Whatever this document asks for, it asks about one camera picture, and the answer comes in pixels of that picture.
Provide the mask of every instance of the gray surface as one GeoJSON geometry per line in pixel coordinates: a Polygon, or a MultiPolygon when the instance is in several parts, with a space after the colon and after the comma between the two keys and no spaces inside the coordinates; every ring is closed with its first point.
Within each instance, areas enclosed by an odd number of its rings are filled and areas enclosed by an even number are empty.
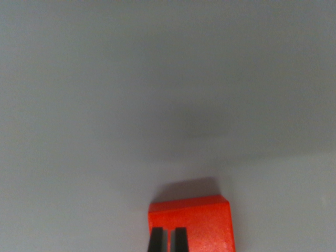
{"type": "Polygon", "coordinates": [[[145,251],[204,177],[238,252],[333,251],[335,41],[324,2],[2,1],[0,251],[145,251]]]}

